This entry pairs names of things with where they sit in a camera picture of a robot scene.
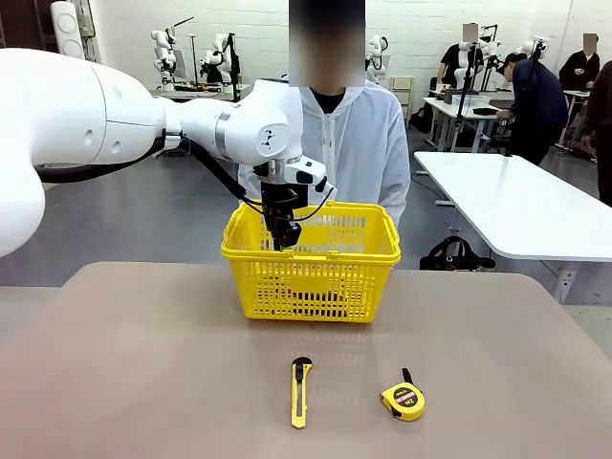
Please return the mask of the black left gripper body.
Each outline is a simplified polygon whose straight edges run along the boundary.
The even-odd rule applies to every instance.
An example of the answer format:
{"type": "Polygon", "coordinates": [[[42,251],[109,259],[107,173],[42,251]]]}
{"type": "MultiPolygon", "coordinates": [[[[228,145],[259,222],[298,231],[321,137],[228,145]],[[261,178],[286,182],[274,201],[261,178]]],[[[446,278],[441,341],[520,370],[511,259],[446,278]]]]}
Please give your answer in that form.
{"type": "Polygon", "coordinates": [[[266,215],[293,219],[296,209],[308,206],[308,186],[262,183],[261,201],[266,215]]]}

